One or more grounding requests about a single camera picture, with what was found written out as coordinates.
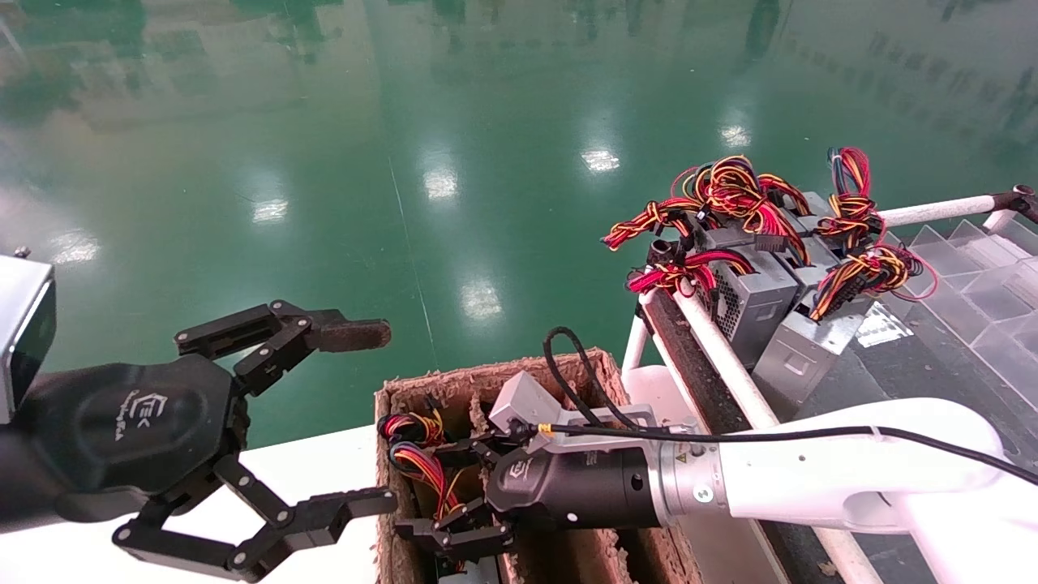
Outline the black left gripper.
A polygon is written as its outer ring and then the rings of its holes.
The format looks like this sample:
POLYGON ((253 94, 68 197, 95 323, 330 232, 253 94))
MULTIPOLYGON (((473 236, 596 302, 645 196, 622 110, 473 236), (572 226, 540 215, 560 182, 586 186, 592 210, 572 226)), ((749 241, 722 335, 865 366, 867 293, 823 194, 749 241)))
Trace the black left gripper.
POLYGON ((200 356, 40 376, 2 426, 2 529, 138 513, 112 535, 126 554, 260 583, 290 555, 333 546, 352 520, 397 510, 386 486, 288 504, 238 461, 247 432, 238 382, 200 356), (260 515, 255 535, 225 543, 165 528, 219 486, 260 515))

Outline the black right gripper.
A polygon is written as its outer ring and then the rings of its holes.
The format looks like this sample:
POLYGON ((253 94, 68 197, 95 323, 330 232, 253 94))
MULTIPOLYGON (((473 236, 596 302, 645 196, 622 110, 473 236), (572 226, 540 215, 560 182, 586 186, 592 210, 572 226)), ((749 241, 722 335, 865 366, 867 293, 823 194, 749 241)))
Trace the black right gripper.
POLYGON ((658 457, 648 447, 530 452, 534 437, 490 430, 442 444, 442 468, 491 470, 487 502, 474 499, 440 520, 397 520, 397 535, 437 556, 497 556, 514 548, 512 522, 527 530, 663 524, 658 457))

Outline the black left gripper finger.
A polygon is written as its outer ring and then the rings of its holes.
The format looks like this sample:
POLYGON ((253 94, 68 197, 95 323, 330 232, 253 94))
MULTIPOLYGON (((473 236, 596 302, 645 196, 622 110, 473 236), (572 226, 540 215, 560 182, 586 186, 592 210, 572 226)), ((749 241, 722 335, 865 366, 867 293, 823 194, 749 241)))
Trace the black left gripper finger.
POLYGON ((242 394, 260 396, 312 352, 385 347, 392 340, 386 319, 348 319, 337 309, 308 311, 274 300, 175 333, 177 354, 197 354, 217 361, 247 354, 234 365, 242 394))

